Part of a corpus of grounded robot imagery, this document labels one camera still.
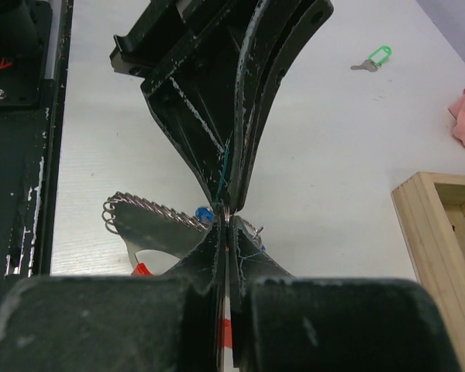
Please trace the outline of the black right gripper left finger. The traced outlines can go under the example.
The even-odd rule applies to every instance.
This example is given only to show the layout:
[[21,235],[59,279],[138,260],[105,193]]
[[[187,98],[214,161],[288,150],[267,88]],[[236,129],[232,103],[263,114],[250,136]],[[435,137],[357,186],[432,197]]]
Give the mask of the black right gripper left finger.
[[226,223],[153,277],[31,277],[0,305],[0,371],[221,371]]

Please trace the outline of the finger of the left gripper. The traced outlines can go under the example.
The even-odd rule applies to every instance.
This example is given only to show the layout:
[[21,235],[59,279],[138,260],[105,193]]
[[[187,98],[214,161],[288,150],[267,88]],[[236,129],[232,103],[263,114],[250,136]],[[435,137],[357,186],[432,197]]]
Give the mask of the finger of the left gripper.
[[151,115],[211,204],[228,205],[239,52],[259,1],[227,1],[197,36],[187,32],[145,77]]
[[283,78],[333,10],[330,1],[259,1],[253,10],[235,76],[234,145],[228,159],[231,212],[245,204],[260,138]]

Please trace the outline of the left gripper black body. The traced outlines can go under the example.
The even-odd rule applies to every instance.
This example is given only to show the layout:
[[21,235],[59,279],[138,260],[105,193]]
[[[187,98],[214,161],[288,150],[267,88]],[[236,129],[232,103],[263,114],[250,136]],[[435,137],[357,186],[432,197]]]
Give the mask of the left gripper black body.
[[227,1],[151,1],[125,36],[115,36],[114,72],[143,78],[187,33],[197,36]]

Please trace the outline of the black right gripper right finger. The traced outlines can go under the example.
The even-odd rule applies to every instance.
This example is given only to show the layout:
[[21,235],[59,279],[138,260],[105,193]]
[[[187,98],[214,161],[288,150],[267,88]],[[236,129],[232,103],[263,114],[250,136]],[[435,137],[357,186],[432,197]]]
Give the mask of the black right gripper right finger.
[[229,221],[232,359],[241,371],[458,371],[435,302],[398,278],[295,277]]

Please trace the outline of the key with blue tag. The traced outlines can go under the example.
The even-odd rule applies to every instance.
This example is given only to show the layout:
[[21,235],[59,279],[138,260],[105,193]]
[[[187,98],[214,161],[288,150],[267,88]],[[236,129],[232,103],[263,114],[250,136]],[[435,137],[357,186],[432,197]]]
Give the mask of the key with blue tag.
[[201,206],[195,210],[195,218],[203,225],[210,225],[214,220],[214,214],[209,207]]

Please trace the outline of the key with green tag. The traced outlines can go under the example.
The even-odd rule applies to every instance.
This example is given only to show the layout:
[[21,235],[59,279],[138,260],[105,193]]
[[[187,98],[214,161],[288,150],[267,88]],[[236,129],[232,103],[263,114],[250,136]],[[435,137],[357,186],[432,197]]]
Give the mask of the key with green tag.
[[380,46],[375,51],[373,51],[361,64],[352,65],[350,70],[365,70],[372,73],[377,72],[379,68],[389,60],[392,53],[393,51],[389,46]]

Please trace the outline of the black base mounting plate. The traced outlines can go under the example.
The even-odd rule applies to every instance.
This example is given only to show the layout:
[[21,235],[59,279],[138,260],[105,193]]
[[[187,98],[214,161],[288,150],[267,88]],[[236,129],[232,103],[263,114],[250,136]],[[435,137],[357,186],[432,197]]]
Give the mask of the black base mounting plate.
[[0,1],[0,304],[50,272],[73,12]]

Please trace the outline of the wooden clothes rack tray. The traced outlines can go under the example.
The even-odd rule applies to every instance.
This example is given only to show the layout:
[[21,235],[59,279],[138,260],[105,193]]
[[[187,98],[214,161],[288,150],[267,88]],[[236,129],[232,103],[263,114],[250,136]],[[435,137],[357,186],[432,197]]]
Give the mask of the wooden clothes rack tray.
[[465,175],[418,172],[392,192],[418,281],[465,356]]

